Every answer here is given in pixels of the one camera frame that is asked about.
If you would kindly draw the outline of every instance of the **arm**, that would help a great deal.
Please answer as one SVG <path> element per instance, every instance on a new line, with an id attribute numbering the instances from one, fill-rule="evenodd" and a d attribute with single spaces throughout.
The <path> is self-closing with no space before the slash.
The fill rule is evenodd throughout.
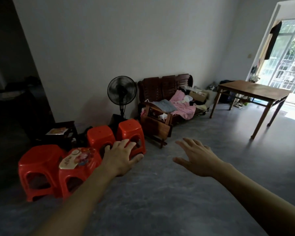
<path id="1" fill-rule="evenodd" d="M 174 158 L 174 162 L 196 175 L 215 178 L 269 235 L 295 235 L 295 206 L 220 160 L 200 141 L 184 138 L 176 143 L 185 150 L 189 161 Z"/>
<path id="2" fill-rule="evenodd" d="M 102 164 L 67 199 L 61 209 L 43 223 L 32 236 L 77 236 L 82 235 L 94 207 L 103 196 L 107 186 L 118 175 L 126 174 L 143 155 L 139 154 L 129 161 L 131 149 L 136 143 L 125 139 L 115 142 L 112 149 L 105 148 Z"/>

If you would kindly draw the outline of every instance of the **wooden table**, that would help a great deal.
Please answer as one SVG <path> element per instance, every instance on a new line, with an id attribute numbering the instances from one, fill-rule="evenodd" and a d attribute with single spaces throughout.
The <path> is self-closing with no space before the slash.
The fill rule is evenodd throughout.
<path id="1" fill-rule="evenodd" d="M 270 108 L 279 104 L 274 112 L 274 115 L 272 116 L 270 122 L 267 125 L 268 127 L 271 126 L 277 113 L 279 112 L 280 108 L 282 107 L 282 105 L 284 104 L 285 100 L 287 99 L 288 95 L 291 92 L 289 90 L 273 88 L 273 87 L 269 87 L 269 86 L 265 86 L 265 85 L 261 85 L 261 84 L 255 84 L 255 83 L 251 83 L 251 82 L 247 82 L 247 81 L 243 81 L 243 80 L 237 80 L 237 81 L 233 81 L 233 82 L 226 83 L 226 84 L 220 84 L 218 86 L 218 92 L 217 92 L 217 96 L 216 96 L 216 99 L 214 102 L 214 106 L 213 106 L 210 118 L 212 118 L 213 112 L 215 110 L 216 104 L 219 102 L 221 94 L 229 95 L 227 93 L 224 93 L 224 91 L 231 91 L 236 94 L 236 96 L 234 97 L 234 100 L 232 101 L 232 103 L 229 107 L 229 110 L 232 109 L 232 106 L 234 105 L 236 98 L 243 99 L 243 98 L 237 97 L 238 94 L 248 96 L 251 98 L 257 98 L 257 99 L 264 100 L 264 101 L 268 102 L 267 105 L 264 105 L 261 103 L 256 103 L 256 102 L 252 102 L 252 101 L 248 101 L 247 99 L 244 99 L 246 102 L 254 103 L 254 104 L 266 107 L 263 111 L 263 114 L 257 124 L 257 127 L 256 127 L 254 133 L 251 136 L 251 139 L 254 139 L 256 137 L 256 134 L 258 133 L 258 131 L 259 131 L 266 115 L 268 114 L 268 111 L 270 110 Z"/>

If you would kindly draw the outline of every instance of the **forearm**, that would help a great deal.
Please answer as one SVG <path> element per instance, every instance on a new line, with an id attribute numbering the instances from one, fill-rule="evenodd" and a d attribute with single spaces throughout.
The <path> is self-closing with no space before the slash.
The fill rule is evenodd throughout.
<path id="1" fill-rule="evenodd" d="M 230 164 L 224 163 L 214 178 L 233 194 L 269 235 L 295 235 L 295 206 Z"/>
<path id="2" fill-rule="evenodd" d="M 77 236 L 84 228 L 94 211 L 94 207 L 104 194 L 113 177 L 103 167 L 98 167 L 92 175 L 68 198 L 32 235 Z"/>

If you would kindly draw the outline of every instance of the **hand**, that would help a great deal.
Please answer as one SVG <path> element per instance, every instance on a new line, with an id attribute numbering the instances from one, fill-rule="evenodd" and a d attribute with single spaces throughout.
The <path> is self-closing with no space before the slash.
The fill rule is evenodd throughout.
<path id="1" fill-rule="evenodd" d="M 115 142 L 111 149 L 110 146 L 105 147 L 105 154 L 101 166 L 106 169 L 109 176 L 123 176 L 143 158 L 142 154 L 138 154 L 129 160 L 130 152 L 136 143 L 130 142 L 126 146 L 128 141 L 129 139 L 124 139 L 121 142 Z"/>
<path id="2" fill-rule="evenodd" d="M 193 174 L 214 177 L 215 173 L 223 167 L 224 162 L 211 151 L 210 147 L 204 146 L 200 141 L 183 138 L 183 141 L 176 141 L 176 143 L 184 149 L 189 161 L 177 157 L 173 158 L 173 161 Z"/>

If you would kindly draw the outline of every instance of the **tabletop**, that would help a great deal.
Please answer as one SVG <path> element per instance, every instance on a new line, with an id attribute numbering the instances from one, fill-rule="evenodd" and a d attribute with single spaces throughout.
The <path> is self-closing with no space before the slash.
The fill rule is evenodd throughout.
<path id="1" fill-rule="evenodd" d="M 220 84 L 219 86 L 223 89 L 235 90 L 234 92 L 237 90 L 240 94 L 251 95 L 249 97 L 262 97 L 267 100 L 278 100 L 291 93 L 291 91 L 286 89 L 273 88 L 243 80 L 236 80 L 226 84 Z"/>

